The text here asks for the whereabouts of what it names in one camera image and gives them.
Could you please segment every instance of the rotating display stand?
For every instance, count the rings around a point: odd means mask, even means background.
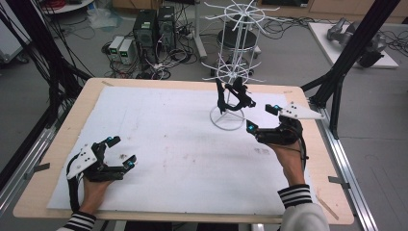
[[[219,53],[218,53],[218,59],[216,61],[216,66],[210,66],[210,65],[202,63],[203,65],[209,67],[214,72],[215,76],[211,78],[203,78],[203,80],[218,79],[222,83],[229,84],[229,85],[233,85],[237,78],[242,78],[243,84],[245,84],[248,80],[264,82],[262,80],[257,80],[257,79],[249,77],[253,74],[253,68],[261,64],[261,62],[257,64],[252,64],[253,59],[254,59],[253,50],[255,49],[255,47],[258,46],[259,35],[261,34],[261,32],[264,34],[268,34],[268,32],[266,32],[262,28],[260,23],[265,18],[277,20],[277,21],[288,21],[288,20],[278,19],[276,17],[269,17],[269,16],[266,16],[264,13],[264,11],[277,11],[279,8],[262,10],[262,9],[259,9],[253,6],[254,0],[252,0],[249,4],[237,4],[233,0],[231,1],[233,2],[233,5],[230,5],[228,7],[215,6],[215,5],[210,5],[208,3],[205,3],[205,5],[207,5],[208,7],[224,9],[223,15],[206,17],[207,19],[210,19],[210,20],[223,17],[224,26],[222,30],[222,38],[220,39],[220,42],[219,42],[220,48],[219,48]],[[224,39],[225,39],[225,31],[227,30],[228,21],[234,23],[232,32],[235,33],[237,30],[238,32],[236,36],[235,47],[229,47],[230,48],[229,50],[232,50],[232,54],[229,56],[230,59],[228,59],[228,61],[224,61],[222,59],[222,51],[225,46]],[[249,33],[252,33],[249,31],[251,30],[252,25],[256,25],[258,28],[258,33],[255,38],[255,43],[251,44],[250,46],[245,46],[247,44],[246,43],[247,35]],[[248,52],[248,51],[252,51],[251,58],[249,61],[247,61],[242,56],[243,53]],[[231,92],[228,91],[227,99],[225,100],[225,103],[234,107],[236,105],[232,104],[230,100],[230,96],[231,96]],[[210,119],[216,127],[223,129],[223,130],[232,131],[232,130],[237,130],[243,126],[245,117],[241,109],[237,111],[231,111],[227,109],[224,113],[221,112],[221,114],[219,114],[217,112],[217,107],[218,106],[213,107],[213,109],[210,111]]]

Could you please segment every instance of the table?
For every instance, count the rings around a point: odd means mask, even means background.
[[[76,103],[69,112],[56,138],[50,145],[41,163],[50,163],[47,170],[35,173],[23,195],[18,200],[13,213],[18,218],[69,218],[69,210],[47,209],[47,203],[54,191],[66,156],[78,139],[82,127],[91,113],[99,93],[105,87],[137,87],[152,89],[215,90],[215,83],[122,80],[94,78],[88,80]],[[304,93],[298,87],[250,85],[252,92],[284,94],[288,101],[294,101],[305,107],[308,103]],[[302,120],[304,139],[308,145],[308,169],[313,180],[316,197],[329,223],[350,224],[354,217],[350,211],[341,185],[330,183],[328,176],[337,176],[325,148],[319,128],[313,120]],[[141,213],[101,211],[96,215],[101,219],[124,220],[171,220],[171,221],[214,221],[279,223],[281,216],[267,215],[212,215],[182,213]]]

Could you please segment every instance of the gray floor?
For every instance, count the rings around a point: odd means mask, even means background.
[[[85,11],[60,15],[64,24],[81,21]],[[208,21],[202,20],[204,28]],[[121,19],[117,28],[90,29],[88,22],[75,25],[75,34],[66,37],[69,47],[84,65],[99,77],[110,71],[108,59],[101,47],[115,35],[128,34],[133,20]],[[207,33],[215,33],[221,28]],[[396,33],[408,27],[388,25]],[[211,64],[216,59],[217,47],[213,37],[203,37]],[[64,54],[60,40],[56,40]],[[262,54],[257,62],[254,78],[266,80],[267,85],[302,86],[330,69],[312,33],[305,28],[291,28],[281,39],[261,37]],[[399,64],[397,69],[352,68],[344,81],[339,121],[339,136],[364,197],[369,204],[379,230],[408,229],[408,58],[387,49]],[[210,70],[200,64],[182,64],[171,69],[169,80],[203,81]],[[32,63],[12,62],[0,69],[0,169],[28,135],[48,105],[48,86]],[[308,96],[316,90],[307,91]],[[23,219],[13,216],[15,197],[0,218],[0,230],[55,230],[65,223],[63,219]],[[194,230],[189,223],[179,230]],[[357,222],[348,226],[332,225],[332,230],[360,230]],[[107,230],[114,230],[111,222]],[[267,225],[266,230],[276,230]]]

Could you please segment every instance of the black pole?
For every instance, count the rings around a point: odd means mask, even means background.
[[[301,87],[303,91],[306,91],[320,85],[317,93],[310,98],[310,102],[319,108],[324,108],[327,100],[334,94],[330,115],[330,131],[336,139],[339,138],[337,128],[344,78],[362,56],[366,46],[393,12],[399,1],[376,0],[332,68],[317,80]]]

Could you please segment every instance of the circular wire base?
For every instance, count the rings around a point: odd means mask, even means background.
[[[237,130],[241,128],[245,122],[242,110],[235,112],[226,110],[225,113],[221,114],[218,106],[213,107],[210,111],[210,119],[217,128],[225,131]]]

